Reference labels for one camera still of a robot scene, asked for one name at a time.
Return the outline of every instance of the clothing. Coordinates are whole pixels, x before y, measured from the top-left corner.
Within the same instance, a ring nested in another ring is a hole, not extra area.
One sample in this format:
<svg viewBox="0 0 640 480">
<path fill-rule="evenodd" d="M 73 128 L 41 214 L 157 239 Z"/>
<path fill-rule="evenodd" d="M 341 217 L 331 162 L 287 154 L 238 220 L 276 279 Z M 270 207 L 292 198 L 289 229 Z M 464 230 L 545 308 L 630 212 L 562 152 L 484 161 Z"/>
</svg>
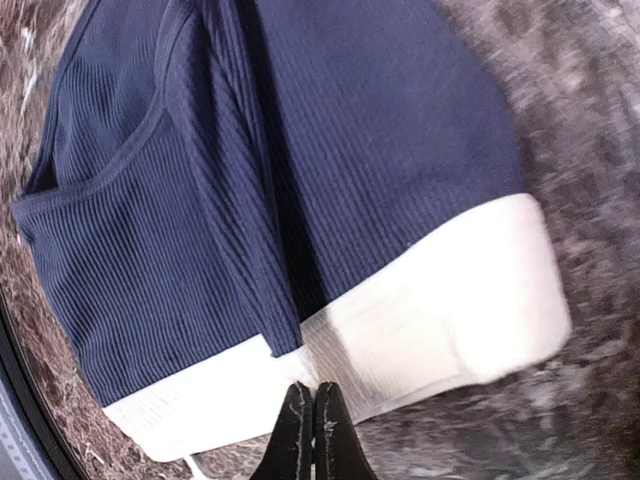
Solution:
<svg viewBox="0 0 640 480">
<path fill-rule="evenodd" d="M 157 460 L 268 432 L 295 380 L 361 420 L 569 331 L 503 96 L 428 1 L 91 0 L 14 214 Z"/>
</svg>

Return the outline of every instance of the white trim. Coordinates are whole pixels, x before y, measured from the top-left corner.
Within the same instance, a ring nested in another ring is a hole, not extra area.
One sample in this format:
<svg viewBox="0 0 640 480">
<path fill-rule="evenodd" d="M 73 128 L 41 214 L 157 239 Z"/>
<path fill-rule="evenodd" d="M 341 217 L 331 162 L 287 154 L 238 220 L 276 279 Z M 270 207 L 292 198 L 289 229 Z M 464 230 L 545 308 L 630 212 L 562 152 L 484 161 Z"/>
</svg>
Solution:
<svg viewBox="0 0 640 480">
<path fill-rule="evenodd" d="M 512 195 L 442 225 L 308 319 L 305 347 L 274 359 L 257 336 L 105 413 L 171 461 L 269 433 L 296 380 L 337 381 L 362 421 L 544 360 L 570 329 L 542 213 Z"/>
</svg>

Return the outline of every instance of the ribbed fabric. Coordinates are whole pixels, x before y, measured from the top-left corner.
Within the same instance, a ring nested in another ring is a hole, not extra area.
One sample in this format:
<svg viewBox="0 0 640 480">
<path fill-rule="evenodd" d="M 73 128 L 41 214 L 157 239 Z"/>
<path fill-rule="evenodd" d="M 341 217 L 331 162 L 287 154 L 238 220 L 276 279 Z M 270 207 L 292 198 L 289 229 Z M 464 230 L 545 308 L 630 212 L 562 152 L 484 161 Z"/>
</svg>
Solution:
<svg viewBox="0 0 640 480">
<path fill-rule="evenodd" d="M 428 1 L 92 0 L 14 214 L 109 405 L 258 334 L 294 351 L 522 189 L 502 95 Z"/>
</svg>

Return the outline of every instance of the marble surface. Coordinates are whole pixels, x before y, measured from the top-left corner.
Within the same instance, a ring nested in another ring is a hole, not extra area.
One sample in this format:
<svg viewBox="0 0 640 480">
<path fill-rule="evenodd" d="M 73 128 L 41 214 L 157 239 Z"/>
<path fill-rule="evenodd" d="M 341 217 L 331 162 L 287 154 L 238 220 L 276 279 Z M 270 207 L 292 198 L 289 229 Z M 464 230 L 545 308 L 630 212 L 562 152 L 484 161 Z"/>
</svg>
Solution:
<svg viewBox="0 0 640 480">
<path fill-rule="evenodd" d="M 33 161 L 51 73 L 82 3 L 0 3 L 0 286 L 92 478 L 188 478 L 182 462 L 145 458 L 97 409 L 7 208 Z M 382 479 L 640 478 L 640 2 L 439 3 L 513 108 L 575 332 L 544 365 L 365 422 L 367 456 Z M 216 479 L 247 478 L 265 442 L 199 461 Z"/>
</svg>

